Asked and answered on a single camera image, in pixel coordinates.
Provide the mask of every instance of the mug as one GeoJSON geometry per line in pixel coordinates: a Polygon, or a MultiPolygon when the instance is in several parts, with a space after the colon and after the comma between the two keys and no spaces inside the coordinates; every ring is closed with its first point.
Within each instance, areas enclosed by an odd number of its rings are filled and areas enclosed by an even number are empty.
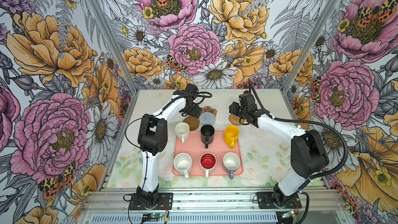
{"type": "Polygon", "coordinates": [[[239,156],[233,152],[228,152],[222,158],[222,164],[224,166],[225,171],[228,172],[229,174],[229,179],[233,179],[234,172],[240,165],[239,156]]]}
{"type": "Polygon", "coordinates": [[[236,140],[238,140],[239,129],[236,126],[227,126],[225,128],[224,142],[229,144],[231,149],[234,148],[236,140]]]}
{"type": "Polygon", "coordinates": [[[205,172],[205,177],[209,178],[209,174],[216,168],[217,159],[212,153],[205,153],[200,157],[200,167],[205,172]]]}
{"type": "Polygon", "coordinates": [[[214,127],[209,124],[205,124],[202,126],[202,128],[200,128],[200,133],[200,140],[205,144],[205,148],[207,149],[209,144],[211,144],[214,140],[214,127]]]}
{"type": "Polygon", "coordinates": [[[189,179],[189,173],[192,170],[192,158],[186,153],[180,153],[174,158],[174,167],[180,175],[185,176],[185,179],[189,179]]]}
{"type": "Polygon", "coordinates": [[[182,143],[185,143],[185,140],[189,138],[189,125],[187,123],[178,123],[175,131],[177,133],[177,137],[181,139],[182,143]]]}

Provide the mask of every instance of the floral table mat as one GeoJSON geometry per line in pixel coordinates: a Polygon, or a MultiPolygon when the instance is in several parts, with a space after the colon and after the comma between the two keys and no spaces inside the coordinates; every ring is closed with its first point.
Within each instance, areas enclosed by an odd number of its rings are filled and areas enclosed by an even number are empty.
{"type": "MultiPolygon", "coordinates": [[[[213,97],[205,99],[200,105],[211,106],[217,110],[216,130],[223,130],[231,123],[228,120],[228,107],[239,101],[240,89],[207,89],[213,97]]],[[[166,104],[174,90],[141,90],[131,120],[142,117],[145,113],[153,113],[166,104]]],[[[278,89],[259,89],[257,93],[265,108],[281,118],[291,118],[288,108],[278,89]]],[[[243,173],[230,180],[226,176],[177,177],[173,174],[173,159],[176,135],[174,128],[184,117],[178,114],[167,122],[168,142],[160,156],[158,180],[160,188],[203,188],[203,187],[273,187],[286,175],[290,166],[290,145],[265,130],[252,125],[238,126],[240,131],[239,144],[243,173]]],[[[140,122],[133,123],[127,130],[129,140],[136,143],[140,122]]],[[[123,139],[107,188],[136,188],[142,174],[141,150],[133,147],[126,138],[123,139]]],[[[314,180],[310,185],[323,185],[321,180],[314,180]]]]}

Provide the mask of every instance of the mug handle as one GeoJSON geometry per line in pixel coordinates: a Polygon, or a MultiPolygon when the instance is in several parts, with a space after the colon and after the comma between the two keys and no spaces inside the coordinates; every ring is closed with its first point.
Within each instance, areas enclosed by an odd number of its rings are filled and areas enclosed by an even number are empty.
{"type": "Polygon", "coordinates": [[[184,171],[184,176],[185,176],[185,180],[188,180],[188,179],[189,179],[189,175],[188,175],[188,172],[187,172],[187,171],[184,171]]]}

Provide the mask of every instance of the pink peony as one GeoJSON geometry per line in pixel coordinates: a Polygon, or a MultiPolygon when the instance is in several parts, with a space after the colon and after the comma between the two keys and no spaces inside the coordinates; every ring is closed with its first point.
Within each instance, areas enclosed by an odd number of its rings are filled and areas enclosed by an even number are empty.
{"type": "Polygon", "coordinates": [[[316,113],[340,122],[344,130],[361,127],[379,101],[374,80],[371,69],[359,61],[333,62],[321,77],[321,102],[315,104],[316,113]]]}
{"type": "MultiPolygon", "coordinates": [[[[138,3],[135,4],[137,10],[142,11],[146,7],[152,7],[151,0],[136,0],[138,3]]],[[[165,32],[169,29],[177,29],[186,23],[191,23],[196,15],[197,0],[176,0],[181,3],[180,10],[172,9],[168,5],[164,9],[168,8],[173,13],[157,16],[154,12],[154,16],[148,19],[148,22],[152,27],[160,32],[165,32]]]]}
{"type": "Polygon", "coordinates": [[[79,169],[88,157],[84,147],[90,121],[82,102],[66,93],[33,103],[15,125],[18,150],[11,157],[11,171],[41,182],[59,176],[73,162],[79,169]]]}
{"type": "Polygon", "coordinates": [[[200,25],[185,25],[168,39],[170,55],[177,63],[187,67],[185,72],[197,74],[198,69],[220,58],[218,37],[200,25]]]}
{"type": "Polygon", "coordinates": [[[351,59],[361,59],[371,63],[385,56],[398,45],[398,14],[386,22],[371,22],[366,27],[358,26],[358,9],[374,9],[386,0],[353,0],[340,15],[339,32],[334,40],[336,51],[344,53],[351,59]]]}
{"type": "Polygon", "coordinates": [[[12,133],[12,123],[20,111],[17,98],[7,87],[0,85],[0,152],[8,144],[12,133]]]}

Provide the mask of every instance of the yellow mug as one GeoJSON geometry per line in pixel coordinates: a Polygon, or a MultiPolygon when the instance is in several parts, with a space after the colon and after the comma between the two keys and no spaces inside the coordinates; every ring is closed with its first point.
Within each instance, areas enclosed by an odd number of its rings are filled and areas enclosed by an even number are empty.
{"type": "Polygon", "coordinates": [[[234,148],[236,140],[238,140],[239,129],[236,126],[227,126],[225,128],[224,142],[229,144],[231,149],[234,148]]]}

